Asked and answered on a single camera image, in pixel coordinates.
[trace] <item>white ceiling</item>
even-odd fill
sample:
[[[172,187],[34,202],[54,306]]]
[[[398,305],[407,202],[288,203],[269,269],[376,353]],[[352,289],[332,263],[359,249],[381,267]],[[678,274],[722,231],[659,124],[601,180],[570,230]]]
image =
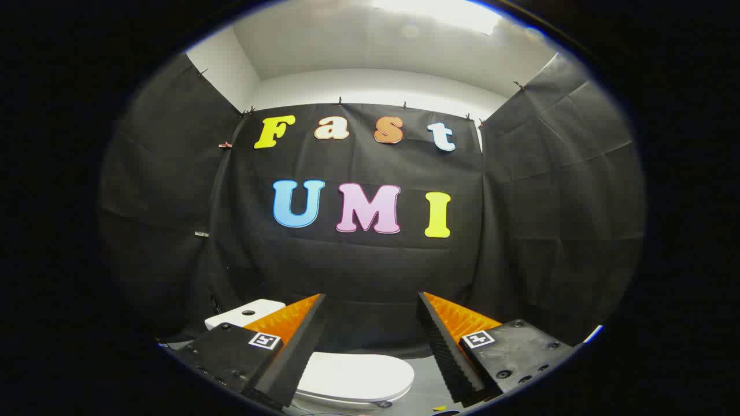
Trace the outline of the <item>white ceiling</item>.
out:
[[[519,89],[514,81],[527,83],[556,52],[506,19],[487,36],[374,8],[370,0],[287,0],[235,22],[234,31],[263,80],[377,68],[449,78],[507,98]]]

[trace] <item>yellow letter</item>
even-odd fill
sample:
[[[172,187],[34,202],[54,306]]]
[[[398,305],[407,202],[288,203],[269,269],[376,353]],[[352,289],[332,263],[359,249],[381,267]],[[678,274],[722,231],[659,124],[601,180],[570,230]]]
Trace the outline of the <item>yellow letter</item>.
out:
[[[262,134],[260,135],[260,140],[255,143],[255,149],[273,147],[277,142],[272,140],[272,136],[281,138],[283,137],[283,134],[285,134],[286,125],[283,123],[295,123],[295,116],[284,115],[283,117],[270,117],[262,120],[262,124],[264,124],[265,127],[262,127]]]
[[[427,237],[447,238],[450,236],[450,230],[447,228],[447,203],[450,199],[450,195],[444,192],[427,192],[429,227],[424,230],[424,235]]]
[[[326,140],[327,138],[334,138],[341,140],[349,136],[347,131],[347,119],[344,117],[327,117],[319,120],[321,127],[314,131],[314,137]]]

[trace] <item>white wall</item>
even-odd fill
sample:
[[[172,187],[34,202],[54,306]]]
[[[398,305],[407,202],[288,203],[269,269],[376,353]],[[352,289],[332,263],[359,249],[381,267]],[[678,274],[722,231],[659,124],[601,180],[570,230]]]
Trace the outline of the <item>white wall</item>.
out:
[[[249,105],[257,110],[298,104],[403,105],[486,120],[507,98],[472,85],[420,73],[347,69],[298,73],[262,81]]]
[[[203,77],[234,107],[249,110],[260,77],[244,54],[232,26],[204,39],[186,53],[198,71],[206,70]]]

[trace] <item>black fabric backdrop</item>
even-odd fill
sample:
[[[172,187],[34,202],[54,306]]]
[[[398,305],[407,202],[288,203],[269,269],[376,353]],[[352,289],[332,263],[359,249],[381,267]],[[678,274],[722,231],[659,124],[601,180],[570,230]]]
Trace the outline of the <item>black fabric backdrop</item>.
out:
[[[274,147],[254,149],[268,117],[294,115]],[[318,140],[338,115],[350,136]],[[404,121],[380,144],[375,122]],[[434,145],[443,122],[457,145]],[[121,290],[161,338],[205,331],[203,319],[258,298],[318,292],[333,309],[319,350],[429,354],[414,314],[431,292],[499,321],[524,318],[575,344],[604,323],[629,282],[642,237],[642,177],[620,112],[557,56],[481,128],[461,117],[375,104],[238,112],[186,56],[135,97],[101,180],[101,228]],[[230,141],[230,150],[218,148]],[[313,224],[281,226],[277,180],[326,182]],[[401,188],[397,234],[342,233],[338,185],[372,198]],[[448,238],[427,238],[427,192],[451,196]],[[209,238],[194,232],[209,232]]]
[[[481,133],[485,237],[471,306],[581,342],[639,258],[645,196],[628,121],[559,54]]]
[[[276,145],[255,149],[268,117],[294,115]],[[348,121],[342,140],[314,137],[318,121],[329,116]],[[374,140],[376,121],[385,115],[403,120],[397,144]],[[442,122],[456,149],[434,144],[429,124]],[[466,303],[473,283],[482,214],[481,153],[472,121],[425,110],[373,104],[311,104],[255,111],[225,156],[216,181],[208,245],[209,269],[226,287],[238,287],[243,303],[265,297],[286,303],[326,293],[334,308],[320,349],[385,351],[395,355],[426,352],[416,322],[417,291]],[[306,209],[303,182],[326,182],[315,222],[303,228],[280,225],[272,212],[279,180],[298,182],[292,211]],[[396,234],[372,228],[335,229],[342,216],[342,183],[359,184],[371,200],[382,185],[400,187]],[[447,238],[429,238],[427,192],[451,196]]]
[[[195,273],[209,196],[238,111],[185,55],[132,97],[101,172],[105,252],[126,299],[159,337],[197,334],[214,315],[206,276]]]

